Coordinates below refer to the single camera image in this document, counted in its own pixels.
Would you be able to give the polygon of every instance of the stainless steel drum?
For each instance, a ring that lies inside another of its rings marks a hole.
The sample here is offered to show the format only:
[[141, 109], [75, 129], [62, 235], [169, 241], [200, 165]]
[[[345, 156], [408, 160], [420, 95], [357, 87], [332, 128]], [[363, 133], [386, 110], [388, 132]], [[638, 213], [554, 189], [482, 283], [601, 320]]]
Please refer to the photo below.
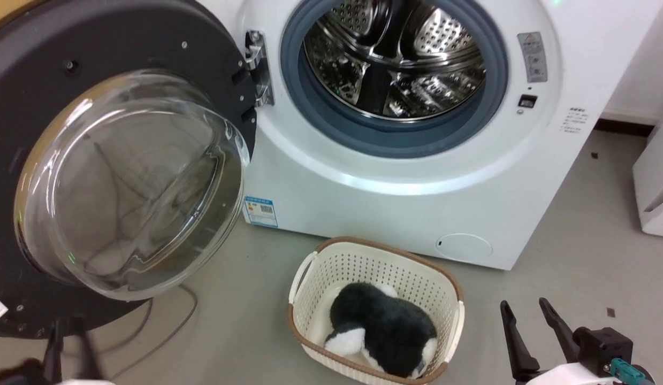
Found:
[[338, 100], [381, 119], [428, 119], [464, 103], [485, 80], [473, 37], [421, 2], [347, 0], [304, 41], [316, 78]]

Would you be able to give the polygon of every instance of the brown basket rim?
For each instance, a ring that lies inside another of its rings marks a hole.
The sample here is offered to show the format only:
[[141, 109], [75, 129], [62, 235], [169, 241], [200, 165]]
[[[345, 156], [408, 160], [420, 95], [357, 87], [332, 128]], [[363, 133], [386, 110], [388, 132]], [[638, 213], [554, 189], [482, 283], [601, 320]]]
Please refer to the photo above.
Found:
[[[442, 268], [441, 266], [438, 266], [431, 261], [427, 261], [424, 258], [421, 258], [415, 254], [408, 253], [407, 251], [402, 251], [400, 249], [396, 249], [395, 247], [387, 246], [385, 244], [380, 244], [376, 243], [373, 241], [367, 241], [364, 239], [360, 238], [354, 238], [350, 236], [341, 236], [337, 238], [332, 238], [329, 239], [328, 241], [325, 241], [324, 243], [320, 244], [319, 247], [315, 250], [317, 253], [320, 253], [322, 250], [326, 249], [326, 247], [331, 246], [332, 244], [336, 243], [356, 243], [356, 244], [362, 244], [363, 246], [369, 246], [373, 247], [375, 249], [380, 249], [383, 251], [388, 251], [390, 253], [397, 254], [398, 256], [402, 256], [405, 258], [408, 258], [410, 260], [416, 261], [417, 263], [420, 263], [424, 266], [427, 266], [429, 268], [432, 268], [433, 270], [438, 271], [439, 273], [443, 274], [448, 280], [453, 284], [453, 287], [455, 288], [455, 294], [458, 296], [459, 301], [463, 301], [463, 294], [462, 294], [462, 288], [460, 287], [458, 281], [453, 277], [453, 275], [447, 271], [446, 269]], [[408, 379], [408, 378], [402, 378], [398, 377], [396, 375], [390, 375], [388, 373], [383, 373], [378, 370], [375, 370], [373, 368], [363, 366], [363, 365], [358, 365], [357, 363], [354, 363], [353, 361], [348, 360], [348, 358], [338, 356], [336, 354], [333, 354], [326, 349], [322, 348], [321, 346], [313, 343], [312, 341], [308, 340], [307, 338], [304, 337], [304, 335], [300, 334], [298, 331], [297, 327], [295, 327], [295, 322], [294, 322], [294, 317], [293, 317], [293, 310], [294, 310], [294, 305], [289, 304], [288, 305], [288, 324], [289, 328], [291, 329], [291, 332], [293, 332], [295, 339], [297, 339], [301, 344], [304, 346], [307, 346], [308, 348], [316, 351], [319, 354], [322, 354], [322, 356], [325, 356], [327, 358], [331, 358], [331, 360], [336, 361], [337, 363], [340, 363], [342, 365], [349, 366], [350, 368], [353, 368], [357, 371], [361, 371], [362, 373], [372, 375], [374, 377], [381, 378], [383, 380], [388, 380], [396, 383], [404, 383], [405, 385], [425, 385], [425, 383], [433, 382], [436, 380], [436, 378], [439, 378], [443, 374], [444, 371], [448, 368], [448, 363], [441, 363], [436, 370], [432, 371], [431, 374], [427, 375], [426, 377], [423, 378], [417, 378], [417, 379]]]

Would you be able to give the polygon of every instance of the open door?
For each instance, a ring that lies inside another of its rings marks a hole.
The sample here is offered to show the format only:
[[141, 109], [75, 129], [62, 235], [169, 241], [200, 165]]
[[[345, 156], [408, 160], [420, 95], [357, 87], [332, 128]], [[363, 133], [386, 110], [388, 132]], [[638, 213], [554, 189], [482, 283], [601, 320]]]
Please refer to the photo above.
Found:
[[60, 315], [109, 322], [214, 255], [256, 86], [198, 2], [23, 3], [0, 18], [0, 300], [23, 304], [0, 334], [35, 338]]

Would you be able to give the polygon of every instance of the sticker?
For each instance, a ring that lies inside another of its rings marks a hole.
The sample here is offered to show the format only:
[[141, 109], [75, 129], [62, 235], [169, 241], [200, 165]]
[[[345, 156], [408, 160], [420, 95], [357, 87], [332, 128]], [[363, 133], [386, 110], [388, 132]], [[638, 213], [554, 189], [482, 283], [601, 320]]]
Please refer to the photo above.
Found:
[[279, 227], [277, 223], [277, 212], [275, 211], [275, 204], [267, 199], [260, 199], [255, 197], [246, 197], [245, 202], [246, 212], [248, 212], [248, 220], [253, 225], [263, 225], [267, 227]]
[[527, 81], [529, 83], [543, 83], [547, 81], [547, 63], [545, 47], [540, 32], [518, 34], [519, 44], [522, 46], [524, 63], [527, 66]]
[[588, 117], [590, 116], [586, 113], [585, 108], [571, 107], [559, 130], [567, 134], [580, 134], [586, 128]]

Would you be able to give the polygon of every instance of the white washing machine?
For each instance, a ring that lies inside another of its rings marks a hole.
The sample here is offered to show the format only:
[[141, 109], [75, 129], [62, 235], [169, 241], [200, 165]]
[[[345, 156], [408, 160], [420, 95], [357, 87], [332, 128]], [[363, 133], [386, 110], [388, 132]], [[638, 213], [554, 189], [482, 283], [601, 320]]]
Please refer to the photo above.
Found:
[[152, 297], [241, 213], [512, 268], [662, 2], [0, 2], [1, 301]]
[[[246, 202], [246, 219], [500, 269], [517, 261], [662, 4], [338, 3], [234, 9], [235, 36], [266, 36], [276, 102], [258, 111], [246, 199], [260, 206]], [[390, 39], [397, 54], [382, 46]]]

